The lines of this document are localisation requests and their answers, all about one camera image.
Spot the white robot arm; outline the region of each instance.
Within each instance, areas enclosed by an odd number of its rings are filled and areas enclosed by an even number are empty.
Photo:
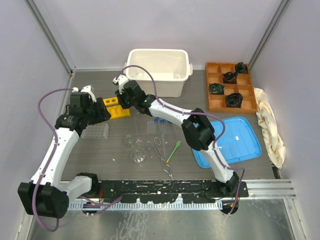
[[[222,192],[231,193],[236,189],[239,177],[233,170],[227,169],[227,162],[218,147],[215,146],[215,150],[224,166],[217,159],[212,148],[212,143],[215,140],[214,129],[206,116],[196,114],[197,112],[203,113],[201,109],[197,108],[194,111],[182,109],[161,99],[162,104],[160,104],[154,95],[146,95],[136,81],[129,81],[123,75],[114,79],[113,83],[119,86],[119,90],[115,94],[123,109],[134,106],[142,114],[159,117],[181,127],[187,144],[191,148],[201,151],[210,163],[216,181],[223,189]],[[66,206],[70,202],[85,193],[94,195],[99,191],[98,177],[93,173],[80,173],[68,184],[61,185],[60,182],[69,155],[82,131],[87,125],[109,120],[111,115],[107,111],[103,99],[101,97],[96,99],[91,86],[86,86],[80,91],[77,88],[73,89],[68,111],[69,113],[62,114],[55,124],[59,138],[57,148],[36,193],[36,209],[39,216],[62,218],[66,214]],[[33,214],[32,195],[35,183],[39,180],[54,145],[55,140],[53,139],[42,164],[30,182],[22,182],[18,188],[22,204],[30,215]]]

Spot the yellow foam holder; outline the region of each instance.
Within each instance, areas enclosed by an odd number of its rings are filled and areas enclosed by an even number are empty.
[[[110,97],[103,99],[104,105],[106,106],[106,109],[111,114],[110,119],[118,119],[123,117],[129,117],[130,109],[123,109],[120,105],[118,105],[118,98]]]

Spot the blue plastic tray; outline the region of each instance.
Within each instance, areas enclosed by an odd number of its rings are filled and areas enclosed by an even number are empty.
[[[219,121],[211,122],[214,135],[217,137],[223,129]],[[224,119],[225,132],[217,141],[217,145],[228,164],[235,164],[257,158],[261,155],[261,147],[258,139],[244,117],[232,117]],[[210,168],[203,154],[192,149],[198,165],[204,169]]]

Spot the gray wall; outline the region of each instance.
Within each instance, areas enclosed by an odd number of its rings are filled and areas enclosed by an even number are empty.
[[[68,74],[25,1],[1,1],[0,29],[0,238],[12,240],[24,211],[18,186],[36,172],[51,137],[37,102],[64,87]],[[52,123],[61,100],[56,94],[43,103]]]
[[[280,0],[35,2],[77,69],[123,68],[137,48],[184,49],[204,69],[210,61],[249,62]]]
[[[293,0],[253,66],[287,147],[282,173],[292,179],[314,239],[320,235],[320,2]]]

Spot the orange wooden tray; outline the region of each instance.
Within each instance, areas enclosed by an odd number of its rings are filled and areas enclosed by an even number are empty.
[[[236,84],[223,83],[223,74],[234,73],[236,63],[207,62],[205,65],[206,92],[208,97],[208,110],[219,113],[255,114],[258,110],[251,74],[248,67],[248,74],[239,73]],[[224,95],[210,94],[210,84],[222,84],[225,86]],[[227,107],[226,96],[233,93],[241,93],[243,96],[241,107]]]

